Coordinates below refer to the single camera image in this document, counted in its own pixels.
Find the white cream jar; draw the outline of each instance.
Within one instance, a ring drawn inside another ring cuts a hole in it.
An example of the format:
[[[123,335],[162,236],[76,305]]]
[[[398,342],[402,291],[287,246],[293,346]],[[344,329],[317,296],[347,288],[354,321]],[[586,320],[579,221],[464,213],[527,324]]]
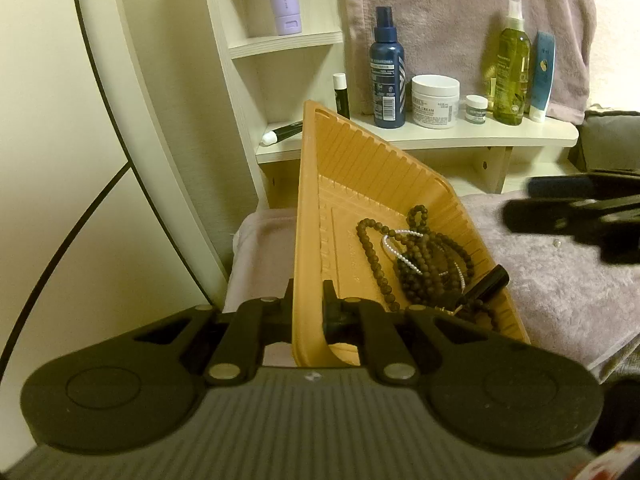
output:
[[[460,83],[445,75],[416,75],[411,79],[414,121],[442,130],[456,124]]]

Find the pink towel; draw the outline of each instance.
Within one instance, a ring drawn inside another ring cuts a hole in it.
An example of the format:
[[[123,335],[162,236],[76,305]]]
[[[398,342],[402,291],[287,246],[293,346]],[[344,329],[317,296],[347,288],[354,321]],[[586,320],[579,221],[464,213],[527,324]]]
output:
[[[508,0],[346,0],[346,5],[356,111],[359,107],[372,113],[368,53],[376,6],[392,6],[409,80],[416,74],[443,74],[460,81],[462,97],[485,94]],[[556,35],[556,74],[547,115],[580,124],[589,96],[594,0],[522,0],[522,5],[532,42],[538,30]]]

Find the pink fabric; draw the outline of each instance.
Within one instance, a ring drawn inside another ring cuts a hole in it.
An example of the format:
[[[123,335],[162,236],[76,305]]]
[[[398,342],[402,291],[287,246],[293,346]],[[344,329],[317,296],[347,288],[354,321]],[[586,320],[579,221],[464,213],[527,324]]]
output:
[[[484,81],[491,77],[508,0],[345,1],[354,110],[372,113],[368,53],[376,6],[392,6],[398,41],[404,46],[407,81],[416,74],[443,74],[460,81],[461,96],[485,94]],[[522,5],[532,42],[538,30],[556,35],[556,75],[547,115],[581,124],[589,95],[595,2],[522,0]]]
[[[235,312],[241,303],[252,298],[281,298],[293,278],[295,247],[295,209],[266,209],[245,218],[234,235],[234,264],[224,312]],[[291,345],[268,345],[262,364],[296,366]]]
[[[603,265],[597,247],[571,237],[510,233],[502,206],[523,196],[460,200],[494,260],[507,269],[531,342],[593,370],[640,333],[640,267]]]

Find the jar lid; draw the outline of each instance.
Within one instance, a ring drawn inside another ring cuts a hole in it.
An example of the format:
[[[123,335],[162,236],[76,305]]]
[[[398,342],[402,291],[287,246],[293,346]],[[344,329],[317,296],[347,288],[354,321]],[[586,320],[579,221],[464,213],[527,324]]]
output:
[[[414,75],[411,79],[413,93],[433,97],[456,97],[460,95],[460,82],[445,75]]]
[[[466,105],[483,110],[489,106],[489,101],[486,97],[482,97],[481,95],[468,95],[466,96]]]

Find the black round pad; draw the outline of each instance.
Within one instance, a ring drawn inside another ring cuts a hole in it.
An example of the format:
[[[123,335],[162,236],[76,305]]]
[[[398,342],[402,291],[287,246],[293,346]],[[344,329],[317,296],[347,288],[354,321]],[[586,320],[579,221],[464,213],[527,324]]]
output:
[[[197,399],[194,379],[166,346],[121,340],[39,368],[25,382],[20,405],[36,441],[100,454],[165,436]]]
[[[66,385],[69,399],[90,410],[117,408],[140,393],[140,378],[124,368],[102,366],[80,372]]]
[[[584,443],[602,408],[600,388],[582,366],[503,338],[445,348],[423,393],[465,440],[515,454]]]

